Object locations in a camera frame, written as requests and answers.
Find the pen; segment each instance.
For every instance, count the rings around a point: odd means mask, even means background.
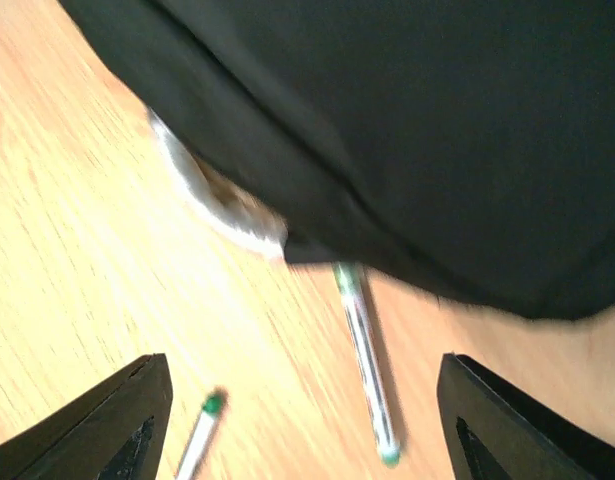
[[[216,429],[216,423],[224,404],[225,396],[221,392],[214,392],[205,399],[194,431],[180,461],[176,480],[192,480]]]
[[[356,349],[378,454],[385,465],[395,467],[400,460],[400,446],[394,435],[385,390],[378,370],[359,270],[360,267],[352,264],[337,263],[334,265],[334,276]]]

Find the black fabric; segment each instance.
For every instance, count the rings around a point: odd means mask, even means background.
[[[61,3],[299,237],[527,317],[615,302],[615,1]]]

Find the clear plastic pen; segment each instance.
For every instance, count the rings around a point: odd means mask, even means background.
[[[212,393],[205,400],[180,461],[176,480],[192,480],[194,477],[198,464],[205,456],[224,404],[225,396],[221,392]]]
[[[356,349],[378,454],[385,465],[394,467],[400,460],[400,445],[394,435],[385,390],[372,344],[371,325],[363,297],[360,267],[337,263],[334,265],[334,276],[342,296],[349,330]]]

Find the light wood surface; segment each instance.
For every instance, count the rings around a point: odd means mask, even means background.
[[[217,385],[229,408],[199,478],[450,479],[435,385],[456,351],[615,445],[615,309],[529,325],[372,286],[407,429],[395,470],[375,453],[329,269],[271,265],[208,230],[140,102],[54,0],[0,0],[0,443],[164,352],[161,479]]]

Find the wood grain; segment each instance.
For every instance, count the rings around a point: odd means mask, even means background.
[[[229,408],[199,478],[449,479],[443,352],[506,377],[615,445],[615,308],[527,324],[372,276],[407,429],[375,453],[328,269],[225,243],[158,157],[140,102],[54,0],[0,0],[0,443],[144,353],[167,354],[171,478],[205,394]]]

